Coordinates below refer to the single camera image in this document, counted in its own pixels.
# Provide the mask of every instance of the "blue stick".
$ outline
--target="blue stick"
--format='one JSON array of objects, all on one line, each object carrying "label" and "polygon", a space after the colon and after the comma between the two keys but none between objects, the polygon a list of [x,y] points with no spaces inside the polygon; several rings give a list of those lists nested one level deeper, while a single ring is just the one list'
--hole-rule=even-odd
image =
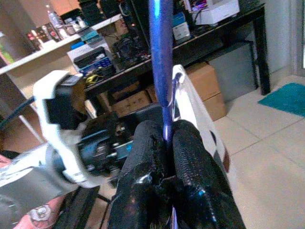
[{"label": "blue stick", "polygon": [[172,144],[173,0],[149,0],[154,85],[163,112],[163,137]]}]

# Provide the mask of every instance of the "black table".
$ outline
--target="black table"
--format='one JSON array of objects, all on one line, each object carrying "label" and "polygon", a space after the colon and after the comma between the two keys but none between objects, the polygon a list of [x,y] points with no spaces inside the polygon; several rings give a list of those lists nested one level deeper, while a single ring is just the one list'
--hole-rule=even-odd
[{"label": "black table", "polygon": [[[173,62],[174,64],[188,65],[196,60],[203,58],[209,52],[210,44],[217,43],[218,39],[231,34],[236,29],[243,25],[252,22],[255,32],[255,42],[257,51],[257,60],[255,63],[259,68],[259,79],[261,94],[266,95],[270,93],[269,69],[267,64],[267,41],[265,28],[265,11],[264,4],[248,11],[241,12],[236,17],[228,18],[218,23],[217,26],[211,27],[202,34],[195,35],[192,39],[177,45],[173,48]],[[136,66],[133,66],[121,73],[118,73],[107,80],[97,82],[95,85],[85,90],[86,97],[92,99],[98,94],[107,91],[108,89],[118,86],[122,83],[130,81],[131,78],[144,74],[152,69],[151,59],[148,59]]]}]

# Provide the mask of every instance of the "blue rug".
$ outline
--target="blue rug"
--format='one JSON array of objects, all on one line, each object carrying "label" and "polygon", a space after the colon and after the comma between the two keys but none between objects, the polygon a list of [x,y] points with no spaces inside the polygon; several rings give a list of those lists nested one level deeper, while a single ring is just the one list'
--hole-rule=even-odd
[{"label": "blue rug", "polygon": [[287,84],[258,103],[305,117],[305,86],[297,83]]}]

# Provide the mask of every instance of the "white shelf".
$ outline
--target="white shelf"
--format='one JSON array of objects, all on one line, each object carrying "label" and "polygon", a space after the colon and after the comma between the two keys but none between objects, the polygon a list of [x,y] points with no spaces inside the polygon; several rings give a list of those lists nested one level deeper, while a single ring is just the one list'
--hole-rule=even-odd
[{"label": "white shelf", "polygon": [[[115,15],[115,16],[109,18],[109,19],[106,19],[106,20],[104,20],[104,21],[102,21],[102,22],[100,22],[100,23],[98,23],[96,25],[93,25],[91,28],[93,28],[94,30],[99,30],[99,29],[101,29],[101,28],[103,28],[103,27],[105,27],[105,26],[107,26],[107,25],[109,25],[111,23],[114,23],[114,22],[118,21],[121,18],[122,18],[122,15],[121,14],[117,14],[117,15]],[[28,63],[30,61],[33,61],[33,60],[35,60],[35,59],[45,55],[45,54],[48,54],[49,52],[54,51],[54,50],[56,50],[56,49],[58,49],[58,48],[60,48],[60,47],[62,47],[64,45],[72,43],[73,41],[76,41],[79,38],[81,38],[81,37],[78,34],[74,34],[71,37],[68,37],[68,38],[66,38],[66,39],[64,39],[64,40],[62,40],[60,42],[57,42],[52,47],[44,48],[44,49],[42,49],[40,51],[34,52],[33,54],[28,55],[28,56],[26,56],[26,57],[24,57],[24,58],[22,58],[22,59],[20,59],[20,60],[18,60],[16,62],[10,64],[10,65],[7,65],[7,66],[5,66],[3,68],[0,68],[0,75],[4,74],[4,73],[7,73],[7,72],[9,72],[9,71],[11,71],[11,70],[13,70],[15,68],[18,68],[18,67],[20,67],[20,66],[22,66],[22,65],[24,65],[24,64],[26,64],[26,63]]]}]

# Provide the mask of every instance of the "pink fabric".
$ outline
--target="pink fabric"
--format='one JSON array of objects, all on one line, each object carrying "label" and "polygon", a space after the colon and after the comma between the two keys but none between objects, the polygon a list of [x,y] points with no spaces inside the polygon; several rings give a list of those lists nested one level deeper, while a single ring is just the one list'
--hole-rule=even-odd
[{"label": "pink fabric", "polygon": [[[10,160],[0,155],[0,168],[10,164]],[[45,205],[35,208],[23,216],[14,229],[51,229],[55,224],[65,197],[52,199]]]}]

